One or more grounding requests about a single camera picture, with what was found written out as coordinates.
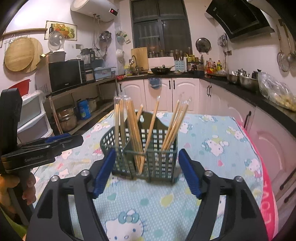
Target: picture frame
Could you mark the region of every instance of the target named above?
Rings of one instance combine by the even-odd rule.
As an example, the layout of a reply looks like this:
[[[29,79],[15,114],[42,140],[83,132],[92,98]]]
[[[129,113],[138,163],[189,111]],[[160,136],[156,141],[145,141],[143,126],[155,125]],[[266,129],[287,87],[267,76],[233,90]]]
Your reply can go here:
[[[77,25],[75,24],[47,20],[45,27],[47,31],[44,34],[44,40],[48,40],[52,31],[59,31],[64,35],[65,40],[77,41]]]

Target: hello kitty tablecloth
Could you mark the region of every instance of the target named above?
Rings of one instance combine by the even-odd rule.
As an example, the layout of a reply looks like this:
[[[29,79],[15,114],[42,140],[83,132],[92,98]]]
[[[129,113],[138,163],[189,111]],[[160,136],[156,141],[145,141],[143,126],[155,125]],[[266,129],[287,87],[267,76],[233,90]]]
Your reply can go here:
[[[157,117],[169,125],[172,113]],[[103,158],[100,140],[113,125],[113,111],[84,135],[82,146],[65,151],[54,163],[36,171],[36,194],[39,199],[49,178],[71,177]],[[185,148],[192,160],[220,177],[240,175],[251,189],[264,218],[269,240],[277,232],[277,212],[271,184],[264,163],[244,129],[231,117],[186,114],[178,133],[178,149]],[[94,200],[98,216],[111,241],[183,241],[201,203],[191,194],[180,166],[176,165],[175,184],[146,183],[110,176],[104,193]],[[220,197],[212,238],[222,225],[225,196]],[[69,197],[76,237],[83,239],[74,197]]]

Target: wine bottle in picture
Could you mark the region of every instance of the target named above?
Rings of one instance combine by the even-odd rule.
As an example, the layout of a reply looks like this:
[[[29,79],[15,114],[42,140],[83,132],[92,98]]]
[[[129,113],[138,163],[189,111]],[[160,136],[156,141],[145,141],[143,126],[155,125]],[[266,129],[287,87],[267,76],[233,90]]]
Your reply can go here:
[[[50,28],[49,28],[49,34],[50,34],[53,30],[54,30],[54,28],[53,28],[53,26],[52,26],[52,24],[51,24],[51,26],[50,26]]]

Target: round wooden cutting board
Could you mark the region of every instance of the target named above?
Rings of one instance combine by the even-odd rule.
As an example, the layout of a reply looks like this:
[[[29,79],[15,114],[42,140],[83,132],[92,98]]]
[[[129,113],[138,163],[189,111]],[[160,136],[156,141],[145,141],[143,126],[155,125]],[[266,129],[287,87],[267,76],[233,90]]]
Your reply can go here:
[[[5,65],[11,71],[21,71],[32,62],[34,52],[34,44],[30,38],[18,38],[6,50]]]
[[[34,44],[34,58],[32,62],[24,69],[24,72],[28,73],[37,68],[36,64],[40,61],[40,55],[43,54],[42,44],[38,39],[30,38],[32,43]]]

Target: digital display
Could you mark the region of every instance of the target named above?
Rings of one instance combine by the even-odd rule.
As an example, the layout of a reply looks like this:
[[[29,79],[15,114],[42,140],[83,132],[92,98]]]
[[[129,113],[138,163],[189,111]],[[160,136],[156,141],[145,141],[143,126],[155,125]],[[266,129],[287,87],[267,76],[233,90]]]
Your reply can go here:
[[[118,14],[118,12],[115,11],[113,8],[111,8],[109,12],[112,13],[112,14],[114,14],[115,16],[117,16],[117,14]]]

